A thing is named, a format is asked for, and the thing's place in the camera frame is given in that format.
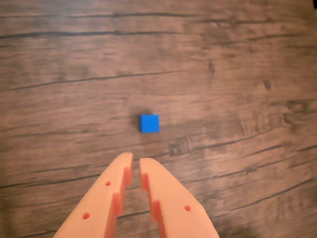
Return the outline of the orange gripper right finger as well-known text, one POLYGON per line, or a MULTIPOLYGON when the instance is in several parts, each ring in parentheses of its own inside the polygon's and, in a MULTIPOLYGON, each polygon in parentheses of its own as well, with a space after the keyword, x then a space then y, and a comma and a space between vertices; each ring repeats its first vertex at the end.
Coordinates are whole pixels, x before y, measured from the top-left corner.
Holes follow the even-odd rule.
POLYGON ((141 158, 142 189, 149 198, 152 221, 162 238, 217 238, 204 207, 162 164, 141 158))

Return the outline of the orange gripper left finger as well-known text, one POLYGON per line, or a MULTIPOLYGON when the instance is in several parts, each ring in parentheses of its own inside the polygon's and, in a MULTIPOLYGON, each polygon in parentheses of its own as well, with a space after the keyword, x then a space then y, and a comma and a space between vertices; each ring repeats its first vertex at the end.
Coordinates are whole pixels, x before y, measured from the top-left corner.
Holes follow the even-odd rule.
POLYGON ((132 182, 133 155, 116 157, 55 233, 55 238, 113 238, 132 182))

